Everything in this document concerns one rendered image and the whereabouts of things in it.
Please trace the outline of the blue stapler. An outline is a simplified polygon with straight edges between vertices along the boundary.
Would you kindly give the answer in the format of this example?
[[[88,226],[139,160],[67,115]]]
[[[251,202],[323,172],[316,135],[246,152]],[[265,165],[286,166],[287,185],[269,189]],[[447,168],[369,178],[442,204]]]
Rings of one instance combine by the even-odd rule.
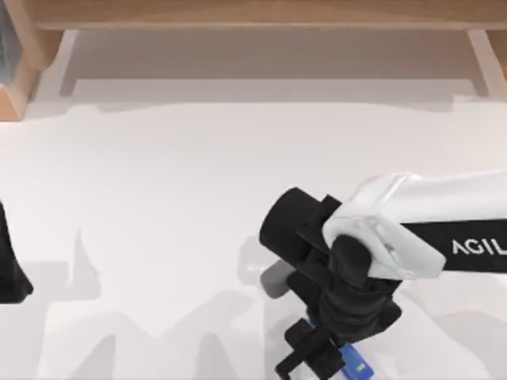
[[[308,330],[318,329],[320,335],[326,333],[326,338],[322,338],[321,345],[331,342],[341,352],[345,366],[330,380],[372,380],[375,374],[372,367],[367,363],[363,356],[350,343],[339,343],[330,331],[321,326],[316,326],[309,317],[303,319],[303,327]]]

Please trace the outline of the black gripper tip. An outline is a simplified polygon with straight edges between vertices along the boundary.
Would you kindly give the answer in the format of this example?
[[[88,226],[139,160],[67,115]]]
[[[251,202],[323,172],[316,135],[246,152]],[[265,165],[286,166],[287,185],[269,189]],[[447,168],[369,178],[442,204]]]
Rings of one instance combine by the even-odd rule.
[[[20,304],[33,290],[13,251],[5,209],[0,202],[0,304]]]

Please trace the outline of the wooden cupboard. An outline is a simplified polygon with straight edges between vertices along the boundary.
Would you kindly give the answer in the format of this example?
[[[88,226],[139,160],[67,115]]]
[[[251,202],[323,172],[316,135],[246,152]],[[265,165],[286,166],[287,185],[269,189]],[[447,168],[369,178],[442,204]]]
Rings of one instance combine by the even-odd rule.
[[[45,32],[76,32],[80,79],[470,79],[484,32],[507,81],[507,0],[35,0]]]

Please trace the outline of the pale wooden drawer front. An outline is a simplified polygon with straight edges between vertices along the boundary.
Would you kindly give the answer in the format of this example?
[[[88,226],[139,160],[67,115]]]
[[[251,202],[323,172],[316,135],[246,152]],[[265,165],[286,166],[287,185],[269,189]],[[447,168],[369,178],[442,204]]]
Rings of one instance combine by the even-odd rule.
[[[0,84],[0,122],[22,120],[31,92],[30,86]]]

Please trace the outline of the pale wooden drawer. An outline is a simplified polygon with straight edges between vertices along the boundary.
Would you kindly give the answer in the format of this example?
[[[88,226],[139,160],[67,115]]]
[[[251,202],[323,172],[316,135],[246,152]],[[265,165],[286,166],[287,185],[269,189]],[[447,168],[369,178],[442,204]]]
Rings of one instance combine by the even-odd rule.
[[[36,0],[0,0],[0,10],[0,34],[3,32],[3,21],[7,19],[20,43],[20,56],[14,65],[13,76],[6,82],[0,80],[0,84],[30,86],[30,102],[40,75],[55,61],[63,32],[44,30],[37,25]]]
[[[0,122],[22,120],[31,92],[30,86],[0,84]]]

